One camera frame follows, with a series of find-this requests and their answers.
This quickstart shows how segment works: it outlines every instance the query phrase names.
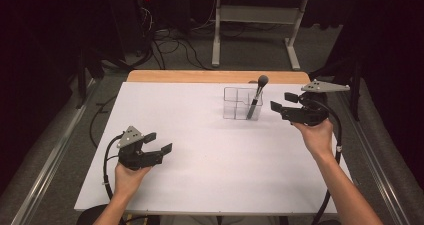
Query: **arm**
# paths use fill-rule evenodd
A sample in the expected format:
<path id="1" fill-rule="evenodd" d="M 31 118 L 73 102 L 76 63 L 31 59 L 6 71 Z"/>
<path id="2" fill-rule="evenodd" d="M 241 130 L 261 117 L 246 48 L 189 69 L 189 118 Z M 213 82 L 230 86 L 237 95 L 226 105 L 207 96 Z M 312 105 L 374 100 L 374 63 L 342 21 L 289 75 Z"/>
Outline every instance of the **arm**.
<path id="1" fill-rule="evenodd" d="M 137 192 L 144 176 L 151 167 L 133 171 L 118 163 L 115 168 L 115 193 L 94 224 L 117 225 L 132 196 Z"/>
<path id="2" fill-rule="evenodd" d="M 380 218 L 334 159 L 331 149 L 333 125 L 326 119 L 309 127 L 299 123 L 305 145 L 315 159 L 333 197 L 342 224 L 382 224 Z"/>

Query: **wire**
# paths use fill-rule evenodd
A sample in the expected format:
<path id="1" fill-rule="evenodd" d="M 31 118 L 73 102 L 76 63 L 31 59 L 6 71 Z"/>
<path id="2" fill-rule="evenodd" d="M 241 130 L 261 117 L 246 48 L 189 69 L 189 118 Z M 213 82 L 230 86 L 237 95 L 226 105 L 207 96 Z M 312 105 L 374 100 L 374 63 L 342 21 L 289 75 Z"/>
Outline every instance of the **wire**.
<path id="1" fill-rule="evenodd" d="M 111 98 L 109 98 L 109 100 L 107 100 L 105 103 L 99 103 L 99 104 L 97 104 L 97 105 L 101 105 L 100 106 L 100 108 L 97 110 L 97 112 L 94 114 L 94 116 L 93 116 L 93 118 L 91 119 L 91 122 L 90 122 L 90 128 L 89 128 L 89 135 L 90 135 L 90 140 L 91 140 L 91 143 L 93 144 L 93 146 L 97 149 L 97 147 L 98 147 L 98 144 L 94 141 L 94 137 L 93 137 L 93 124 L 94 124 L 94 120 L 96 120 L 96 117 L 97 117 L 97 115 L 99 115 L 100 113 L 107 113 L 107 112 L 105 112 L 105 111 L 103 111 L 103 108 L 108 104 L 108 103 L 110 103 L 111 101 L 113 101 L 116 97 L 118 96 L 118 94 L 117 95 L 115 95 L 115 96 L 113 96 L 113 97 L 111 97 Z"/>
<path id="2" fill-rule="evenodd" d="M 224 36 L 224 37 L 238 37 L 241 34 L 243 34 L 245 30 L 246 30 L 246 27 L 245 26 L 241 26 L 241 31 L 239 33 L 237 33 L 236 35 L 226 35 L 224 33 L 221 33 L 221 35 Z"/>
<path id="3" fill-rule="evenodd" d="M 148 49 L 147 52 L 144 54 L 144 57 L 142 57 L 140 60 L 138 60 L 137 62 L 133 63 L 133 64 L 127 64 L 126 62 L 119 60 L 121 66 L 125 66 L 125 68 L 127 68 L 129 71 L 134 70 L 137 66 L 140 66 L 141 64 L 147 62 L 148 60 L 150 60 L 150 58 L 152 57 L 152 51 L 151 49 Z M 109 66 L 106 64 L 102 64 L 102 67 L 107 68 L 107 69 L 111 69 L 111 70 L 121 70 L 122 67 L 113 67 L 113 66 Z"/>
<path id="4" fill-rule="evenodd" d="M 162 70 L 162 67 L 161 67 L 161 65 L 160 65 L 159 59 L 156 57 L 156 55 L 155 55 L 155 54 L 153 54 L 153 58 L 155 59 L 156 63 L 158 64 L 159 69 L 160 69 L 160 70 Z"/>
<path id="5" fill-rule="evenodd" d="M 156 33 L 156 34 L 158 34 L 158 33 L 164 32 L 164 31 L 167 31 L 167 32 L 168 32 L 168 34 L 167 34 L 167 35 L 164 35 L 163 37 L 159 37 L 159 38 L 155 37 L 155 39 L 156 39 L 156 40 L 161 40 L 161 39 L 163 39 L 163 38 L 167 38 L 167 37 L 170 37 L 170 36 L 171 36 L 171 30 L 170 30 L 169 28 L 162 29 L 162 30 L 157 30 L 155 33 Z"/>
<path id="6" fill-rule="evenodd" d="M 206 30 L 206 32 L 200 32 L 202 29 L 205 29 L 205 28 L 210 28 L 210 26 L 211 25 L 214 25 L 215 24 L 215 22 L 211 22 L 211 23 L 209 23 L 208 25 L 206 25 L 206 26 L 203 26 L 202 28 L 197 28 L 196 30 L 192 30 L 192 32 L 194 32 L 194 33 L 196 33 L 196 34 L 201 34 L 201 35 L 207 35 L 207 34 L 212 34 L 212 33 L 214 33 L 214 31 L 215 31 L 215 29 L 214 28 L 212 28 L 212 29 L 208 29 L 208 30 Z"/>
<path id="7" fill-rule="evenodd" d="M 337 136 L 337 144 L 336 144 L 336 153 L 334 155 L 334 158 L 336 159 L 337 164 L 340 164 L 340 159 L 342 155 L 342 124 L 340 122 L 339 117 L 337 116 L 336 112 L 334 112 L 333 109 L 331 109 L 329 106 L 325 105 L 324 103 L 318 102 L 316 100 L 308 99 L 308 102 L 315 103 L 316 105 L 326 109 L 336 120 L 337 126 L 338 126 L 338 136 Z M 319 220 L 321 219 L 322 215 L 324 214 L 325 209 L 327 208 L 328 202 L 330 200 L 331 194 L 330 191 L 327 189 L 327 192 L 325 193 L 324 201 L 321 204 L 320 209 L 318 210 L 317 214 L 314 217 L 314 220 L 312 221 L 312 225 L 316 225 L 319 223 Z"/>
<path id="8" fill-rule="evenodd" d="M 175 48 L 173 48 L 170 51 L 167 51 L 167 52 L 161 51 L 162 54 L 173 53 L 173 52 L 177 51 L 177 49 L 180 47 L 180 42 L 175 40 L 175 39 L 173 39 L 171 41 L 165 41 L 165 42 L 159 43 L 159 47 L 162 46 L 163 44 L 166 44 L 166 43 L 176 43 L 177 45 L 175 46 Z"/>
<path id="9" fill-rule="evenodd" d="M 112 192 L 112 188 L 110 187 L 109 176 L 107 175 L 107 161 L 109 160 L 107 157 L 109 156 L 109 150 L 110 150 L 110 147 L 112 146 L 112 144 L 116 140 L 121 139 L 122 136 L 124 136 L 124 133 L 125 132 L 122 132 L 121 135 L 118 135 L 118 136 L 114 137 L 112 139 L 112 141 L 110 141 L 109 145 L 106 148 L 105 157 L 104 157 L 104 160 L 103 160 L 103 184 L 105 185 L 105 189 L 106 189 L 107 195 L 109 196 L 109 199 L 112 199 L 113 192 Z M 126 222 L 124 221 L 124 219 L 122 217 L 121 217 L 119 223 L 121 225 L 125 225 L 126 224 Z"/>
<path id="10" fill-rule="evenodd" d="M 140 7 L 140 12 L 144 11 L 145 15 L 144 15 L 144 19 L 143 19 L 143 23 L 141 24 L 141 28 L 143 28 L 144 22 L 146 21 L 147 18 L 147 14 L 149 15 L 149 29 L 146 31 L 147 33 L 150 32 L 150 30 L 152 29 L 152 24 L 153 24 L 153 17 L 152 14 L 150 13 L 149 10 L 145 9 L 144 7 Z"/>
<path id="11" fill-rule="evenodd" d="M 199 63 L 200 67 L 199 67 L 199 66 L 197 66 L 197 65 L 195 65 L 194 63 L 192 63 L 192 62 L 190 61 L 190 59 L 188 58 L 188 50 L 187 50 L 187 47 L 186 47 L 184 44 L 182 44 L 182 43 L 181 43 L 181 45 L 183 45 L 183 46 L 185 47 L 185 49 L 186 49 L 187 60 L 190 62 L 190 64 L 192 64 L 193 66 L 198 67 L 198 68 L 203 68 L 203 69 L 205 69 L 205 70 L 213 70 L 212 68 L 207 68 L 207 67 L 205 67 L 205 66 L 202 64 L 202 62 L 201 62 L 201 61 L 197 58 L 197 52 L 196 52 L 196 50 L 193 48 L 193 46 L 191 45 L 191 43 L 190 43 L 187 39 L 185 39 L 185 38 L 179 38 L 179 39 L 181 39 L 181 40 L 185 41 L 185 42 L 186 42 L 186 43 L 190 46 L 191 50 L 193 50 L 194 58 L 195 58 L 195 59 L 196 59 L 196 61 Z"/>
<path id="12" fill-rule="evenodd" d="M 215 24 L 215 22 L 211 22 L 211 23 L 209 23 L 209 21 L 210 21 L 210 20 L 211 20 L 211 18 L 212 18 L 213 11 L 215 10 L 215 9 L 214 9 L 214 8 L 215 8 L 215 5 L 216 5 L 216 0 L 213 0 L 212 9 L 211 9 L 211 12 L 210 12 L 210 14 L 209 14 L 209 18 L 206 20 L 206 22 L 205 22 L 203 25 L 201 25 L 200 27 L 197 27 L 197 28 L 192 28 L 192 29 L 191 29 L 191 31 L 198 30 L 198 29 L 201 29 L 201 28 L 204 28 L 204 27 L 208 27 L 208 26 L 210 26 L 210 25 L 212 25 L 212 24 Z"/>
<path id="13" fill-rule="evenodd" d="M 161 68 L 161 69 L 163 69 L 163 70 L 166 70 L 165 60 L 163 59 L 162 52 L 160 51 L 159 46 L 158 46 L 158 44 L 156 43 L 156 41 L 155 41 L 155 40 L 153 40 L 153 44 L 155 44 L 156 49 L 158 50 L 159 55 L 160 55 L 160 58 L 161 58 L 161 60 L 162 60 L 162 65 L 163 65 L 163 67 L 161 67 L 161 66 L 160 66 L 160 63 L 159 63 L 159 61 L 157 60 L 157 58 L 156 58 L 156 56 L 155 56 L 156 61 L 157 61 L 157 62 L 158 62 L 158 64 L 159 64 L 159 68 Z"/>
<path id="14" fill-rule="evenodd" d="M 110 159 L 116 158 L 116 157 L 118 157 L 118 155 L 112 156 L 112 157 L 108 158 L 107 160 L 109 161 Z"/>

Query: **wooden table edge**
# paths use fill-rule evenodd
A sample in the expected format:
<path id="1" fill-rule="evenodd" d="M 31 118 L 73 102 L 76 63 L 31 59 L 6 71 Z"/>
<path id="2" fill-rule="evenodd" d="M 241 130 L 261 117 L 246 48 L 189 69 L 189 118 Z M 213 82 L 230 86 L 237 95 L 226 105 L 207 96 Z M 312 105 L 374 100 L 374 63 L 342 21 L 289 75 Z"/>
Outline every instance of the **wooden table edge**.
<path id="1" fill-rule="evenodd" d="M 266 75 L 272 84 L 307 84 L 309 76 L 300 71 L 193 71 L 193 70 L 134 70 L 127 82 L 162 83 L 249 83 Z"/>

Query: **forearm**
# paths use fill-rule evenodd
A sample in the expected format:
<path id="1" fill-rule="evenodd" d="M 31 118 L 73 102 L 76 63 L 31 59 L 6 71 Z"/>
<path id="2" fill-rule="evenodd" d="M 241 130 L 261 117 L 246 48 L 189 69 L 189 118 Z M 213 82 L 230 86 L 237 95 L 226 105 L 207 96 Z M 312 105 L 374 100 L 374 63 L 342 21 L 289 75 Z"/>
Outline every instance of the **forearm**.
<path id="1" fill-rule="evenodd" d="M 97 218 L 96 225 L 117 225 L 129 202 L 128 198 L 113 196 L 102 214 Z"/>
<path id="2" fill-rule="evenodd" d="M 316 157 L 315 160 L 331 193 L 342 224 L 382 224 L 332 156 Z"/>

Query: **metal rail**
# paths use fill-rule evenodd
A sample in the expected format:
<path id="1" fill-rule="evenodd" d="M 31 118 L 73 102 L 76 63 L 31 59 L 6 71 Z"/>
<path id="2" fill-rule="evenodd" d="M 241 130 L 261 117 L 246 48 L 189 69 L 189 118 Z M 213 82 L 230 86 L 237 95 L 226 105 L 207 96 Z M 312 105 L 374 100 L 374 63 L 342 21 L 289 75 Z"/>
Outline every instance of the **metal rail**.
<path id="1" fill-rule="evenodd" d="M 49 157 L 47 158 L 46 163 L 41 169 L 40 174 L 34 182 L 30 192 L 19 208 L 15 218 L 12 221 L 12 225 L 20 224 L 29 224 L 35 212 L 37 211 L 38 205 L 44 197 L 44 194 L 47 191 L 53 177 L 59 168 L 60 162 L 62 161 L 63 156 L 65 155 L 69 147 L 69 139 L 80 121 L 82 115 L 85 112 L 88 102 L 93 97 L 95 90 L 98 88 L 99 83 L 95 82 L 94 79 L 91 79 L 88 84 L 88 96 L 86 102 L 81 106 L 80 109 L 75 111 L 73 119 L 69 123 L 66 131 L 62 135 L 62 138 L 55 145 Z"/>
<path id="2" fill-rule="evenodd" d="M 394 191 L 392 184 L 388 180 L 386 173 L 378 162 L 374 150 L 372 149 L 371 144 L 365 136 L 361 125 L 353 118 L 348 108 L 349 101 L 347 98 L 347 94 L 337 93 L 337 98 L 340 104 L 342 104 L 342 108 L 345 114 L 348 114 L 349 120 L 353 125 L 356 134 L 359 137 L 361 149 L 365 155 L 365 160 L 367 161 L 368 166 L 370 167 L 370 171 L 374 177 L 378 189 L 380 190 L 381 196 L 383 197 L 384 202 L 386 203 L 386 207 L 388 208 L 390 215 L 393 218 L 393 221 L 395 222 L 395 224 L 398 225 L 409 225 L 410 222 L 405 212 L 403 211 L 403 208 L 397 198 L 396 192 Z"/>

